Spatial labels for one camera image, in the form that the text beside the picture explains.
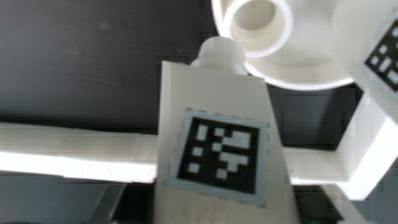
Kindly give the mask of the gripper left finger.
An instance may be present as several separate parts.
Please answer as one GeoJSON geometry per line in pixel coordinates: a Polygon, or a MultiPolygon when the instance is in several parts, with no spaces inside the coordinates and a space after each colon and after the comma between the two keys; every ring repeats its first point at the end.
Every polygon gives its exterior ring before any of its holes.
{"type": "Polygon", "coordinates": [[[154,224],[154,204],[154,184],[109,185],[88,224],[154,224]]]}

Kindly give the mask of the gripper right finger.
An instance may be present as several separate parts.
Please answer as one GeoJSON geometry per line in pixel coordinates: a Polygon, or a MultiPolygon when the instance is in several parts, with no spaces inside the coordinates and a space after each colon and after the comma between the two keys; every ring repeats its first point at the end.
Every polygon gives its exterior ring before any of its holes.
{"type": "Polygon", "coordinates": [[[345,220],[321,186],[296,186],[301,224],[338,224],[345,220]]]}

